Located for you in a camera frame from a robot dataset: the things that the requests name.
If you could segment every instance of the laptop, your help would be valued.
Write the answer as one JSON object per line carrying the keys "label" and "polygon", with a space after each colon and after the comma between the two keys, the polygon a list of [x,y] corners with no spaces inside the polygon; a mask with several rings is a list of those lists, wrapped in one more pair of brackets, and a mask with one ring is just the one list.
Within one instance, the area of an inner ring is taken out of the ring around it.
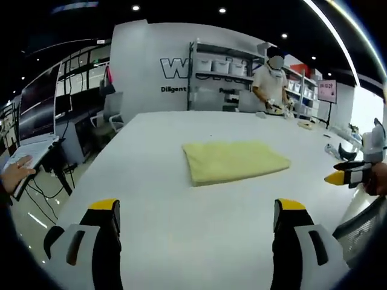
{"label": "laptop", "polygon": [[20,147],[2,171],[26,155],[32,156],[28,168],[34,168],[59,139],[55,134],[55,96],[60,66],[58,63],[46,70],[23,89],[19,116]]}

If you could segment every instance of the yellow cloth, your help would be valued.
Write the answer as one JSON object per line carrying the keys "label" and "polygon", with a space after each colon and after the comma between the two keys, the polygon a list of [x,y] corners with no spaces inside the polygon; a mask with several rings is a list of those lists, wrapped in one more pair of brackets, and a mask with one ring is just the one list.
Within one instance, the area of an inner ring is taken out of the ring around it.
{"label": "yellow cloth", "polygon": [[266,175],[290,167],[290,160],[258,141],[184,144],[194,186]]}

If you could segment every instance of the computer screen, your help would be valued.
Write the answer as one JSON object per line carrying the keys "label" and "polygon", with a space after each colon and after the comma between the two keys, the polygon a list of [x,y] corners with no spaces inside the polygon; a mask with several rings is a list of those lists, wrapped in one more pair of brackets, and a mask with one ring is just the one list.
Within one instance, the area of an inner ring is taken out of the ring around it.
{"label": "computer screen", "polygon": [[46,70],[22,91],[20,140],[54,133],[55,90],[60,63]]}
{"label": "computer screen", "polygon": [[60,95],[55,99],[55,115],[71,110],[70,95]]}
{"label": "computer screen", "polygon": [[336,80],[320,80],[317,82],[317,85],[318,85],[317,98],[320,101],[336,104],[336,100],[337,100]]}

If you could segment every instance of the white shirt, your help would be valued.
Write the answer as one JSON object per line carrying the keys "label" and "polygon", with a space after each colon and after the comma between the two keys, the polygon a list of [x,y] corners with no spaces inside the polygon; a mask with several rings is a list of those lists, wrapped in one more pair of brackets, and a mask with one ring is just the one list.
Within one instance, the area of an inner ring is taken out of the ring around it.
{"label": "white shirt", "polygon": [[277,105],[282,104],[282,89],[288,85],[285,71],[281,70],[282,77],[270,74],[267,65],[259,67],[255,71],[253,86],[259,87],[268,99],[273,99]]}

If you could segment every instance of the wall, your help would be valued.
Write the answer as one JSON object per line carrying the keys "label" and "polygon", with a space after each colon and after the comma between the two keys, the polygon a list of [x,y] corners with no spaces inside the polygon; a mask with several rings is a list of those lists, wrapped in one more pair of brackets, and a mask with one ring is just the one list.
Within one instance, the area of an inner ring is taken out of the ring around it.
{"label": "wall", "polygon": [[387,129],[387,106],[385,106],[384,110],[385,110],[385,113],[383,117],[383,126]]}
{"label": "wall", "polygon": [[[354,101],[354,88],[352,86],[337,83],[337,104],[332,105],[331,126],[348,127],[351,122],[352,108]],[[329,103],[320,101],[317,116],[327,120]]]}
{"label": "wall", "polygon": [[[115,27],[111,71],[116,90],[124,93],[121,113],[126,123],[140,112],[186,110],[186,91],[162,92],[161,88],[187,87],[189,42],[197,39],[253,53],[264,42],[236,31],[200,24],[148,24],[142,20]],[[294,57],[287,57],[285,64],[294,61]]]}

